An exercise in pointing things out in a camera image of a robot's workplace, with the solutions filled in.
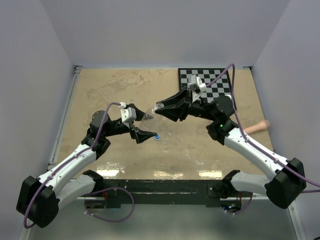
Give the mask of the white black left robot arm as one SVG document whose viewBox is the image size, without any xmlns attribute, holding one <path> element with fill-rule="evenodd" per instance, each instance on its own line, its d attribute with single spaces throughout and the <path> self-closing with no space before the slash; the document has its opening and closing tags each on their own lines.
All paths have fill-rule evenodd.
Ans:
<svg viewBox="0 0 320 240">
<path fill-rule="evenodd" d="M 120 118 L 111 120 L 108 110 L 99 110 L 92 115 L 86 136 L 80 145 L 62 162 L 38 177 L 27 177 L 21 185 L 16 209 L 23 214 L 23 226 L 30 229 L 37 225 L 48 226 L 57 216 L 59 210 L 83 195 L 107 196 L 108 191 L 117 192 L 119 186 L 104 189 L 104 179 L 92 170 L 85 171 L 76 181 L 72 178 L 99 159 L 111 145 L 108 137 L 130 134 L 130 137 L 141 144 L 153 138 L 157 133 L 144 131 L 134 125 L 141 121 L 145 112 L 133 103 L 112 102 L 117 106 Z"/>
</svg>

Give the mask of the aluminium frame rail front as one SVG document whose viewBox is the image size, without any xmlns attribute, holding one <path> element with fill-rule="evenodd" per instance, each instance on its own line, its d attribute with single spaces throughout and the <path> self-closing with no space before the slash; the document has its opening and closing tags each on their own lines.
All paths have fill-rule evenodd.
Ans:
<svg viewBox="0 0 320 240">
<path fill-rule="evenodd" d="M 213 207 L 220 199 L 249 197 L 251 194 L 265 195 L 266 189 L 236 190 L 230 178 L 223 180 L 141 180 L 104 179 L 81 175 L 68 182 L 62 189 L 49 184 L 41 191 L 41 197 L 54 196 L 60 207 L 79 197 L 93 195 L 104 197 L 111 204 L 146 205 L 208 205 Z"/>
</svg>

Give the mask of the pink wooden pin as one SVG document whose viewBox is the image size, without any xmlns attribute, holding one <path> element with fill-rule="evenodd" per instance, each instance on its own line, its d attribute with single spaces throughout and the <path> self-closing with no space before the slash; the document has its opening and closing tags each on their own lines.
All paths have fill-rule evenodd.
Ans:
<svg viewBox="0 0 320 240">
<path fill-rule="evenodd" d="M 253 134 L 256 132 L 260 132 L 260 131 L 264 131 L 267 130 L 270 126 L 270 122 L 268 120 L 263 120 L 258 122 L 255 125 L 249 126 L 247 128 L 244 129 L 244 132 L 247 134 Z"/>
</svg>

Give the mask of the clear square plastic bottle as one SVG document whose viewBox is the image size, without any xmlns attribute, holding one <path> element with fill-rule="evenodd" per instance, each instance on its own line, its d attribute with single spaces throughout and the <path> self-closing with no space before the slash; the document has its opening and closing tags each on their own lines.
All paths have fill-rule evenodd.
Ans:
<svg viewBox="0 0 320 240">
<path fill-rule="evenodd" d="M 156 110 L 164 107 L 162 102 L 157 102 L 154 106 L 150 107 L 142 117 L 139 128 L 143 131 L 157 132 L 160 130 L 163 116 L 156 113 Z"/>
</svg>

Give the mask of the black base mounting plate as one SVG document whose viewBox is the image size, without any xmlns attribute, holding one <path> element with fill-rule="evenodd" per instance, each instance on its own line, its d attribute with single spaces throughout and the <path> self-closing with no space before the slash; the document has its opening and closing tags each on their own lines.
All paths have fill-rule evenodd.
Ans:
<svg viewBox="0 0 320 240">
<path fill-rule="evenodd" d="M 222 180 L 184 180 L 184 179 L 104 179 L 95 184 L 94 193 L 86 197 L 101 197 L 107 208 L 120 208 L 136 205 L 203 205 L 219 208 L 221 199 L 236 198 L 239 193 L 227 190 Z"/>
</svg>

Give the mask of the aluminium frame rail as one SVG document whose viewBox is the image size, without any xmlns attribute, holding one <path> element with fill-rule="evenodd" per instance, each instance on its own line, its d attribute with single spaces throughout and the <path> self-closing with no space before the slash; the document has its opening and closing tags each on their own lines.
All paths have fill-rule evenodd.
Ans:
<svg viewBox="0 0 320 240">
<path fill-rule="evenodd" d="M 67 99 L 66 99 L 65 106 L 63 109 L 63 113 L 62 113 L 61 121 L 60 121 L 60 124 L 58 127 L 57 135 L 55 137 L 55 141 L 54 141 L 54 144 L 52 147 L 52 152 L 51 152 L 49 160 L 48 160 L 46 171 L 50 171 L 51 169 L 53 169 L 57 165 L 59 151 L 60 151 L 63 136 L 64 136 L 65 125 L 68 121 L 68 116 L 69 116 L 71 104 L 72 104 L 72 101 L 74 98 L 75 90 L 77 87 L 77 83 L 78 83 L 82 68 L 83 68 L 82 65 L 75 65 L 74 66 L 74 73 L 73 73 L 73 78 L 71 81 L 71 86 L 70 86 L 69 92 L 67 94 Z"/>
<path fill-rule="evenodd" d="M 146 205 L 208 205 L 213 207 L 220 199 L 249 197 L 251 194 L 265 195 L 266 189 L 236 190 L 230 178 L 223 180 L 141 180 L 104 179 L 81 175 L 68 182 L 62 189 L 49 184 L 41 191 L 41 197 L 54 196 L 60 207 L 79 197 L 93 195 L 104 197 L 111 204 Z"/>
</svg>

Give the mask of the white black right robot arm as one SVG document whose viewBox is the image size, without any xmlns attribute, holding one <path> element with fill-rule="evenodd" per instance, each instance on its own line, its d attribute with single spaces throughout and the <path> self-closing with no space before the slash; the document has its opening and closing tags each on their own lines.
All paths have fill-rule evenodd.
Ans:
<svg viewBox="0 0 320 240">
<path fill-rule="evenodd" d="M 155 113 L 174 122 L 187 116 L 210 120 L 207 133 L 214 141 L 226 146 L 254 164 L 263 175 L 247 174 L 233 170 L 224 179 L 223 192 L 230 197 L 238 192 L 267 196 L 277 207 L 286 209 L 301 194 L 307 184 L 303 163 L 288 160 L 269 150 L 231 120 L 235 113 L 232 98 L 222 95 L 210 103 L 193 99 L 193 92 L 184 87 L 175 95 L 156 103 Z"/>
</svg>

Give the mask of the aluminium frame rail left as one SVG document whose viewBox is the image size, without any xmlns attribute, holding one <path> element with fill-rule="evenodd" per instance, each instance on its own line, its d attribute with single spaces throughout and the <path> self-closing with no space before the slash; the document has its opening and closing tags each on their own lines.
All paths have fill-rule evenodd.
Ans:
<svg viewBox="0 0 320 240">
<path fill-rule="evenodd" d="M 68 116 L 69 116 L 71 104 L 72 104 L 72 101 L 74 98 L 75 90 L 77 87 L 77 83 L 78 83 L 82 68 L 83 68 L 82 65 L 75 65 L 74 66 L 74 73 L 73 73 L 73 78 L 71 81 L 71 86 L 70 86 L 69 92 L 67 94 L 67 99 L 66 99 L 65 106 L 63 109 L 63 113 L 62 113 L 61 121 L 60 121 L 60 124 L 58 127 L 57 135 L 55 137 L 55 141 L 54 141 L 54 144 L 52 147 L 52 152 L 51 152 L 49 160 L 48 160 L 46 171 L 50 171 L 51 169 L 53 169 L 57 165 L 59 151 L 60 151 L 63 136 L 64 136 L 65 125 L 68 121 Z"/>
</svg>

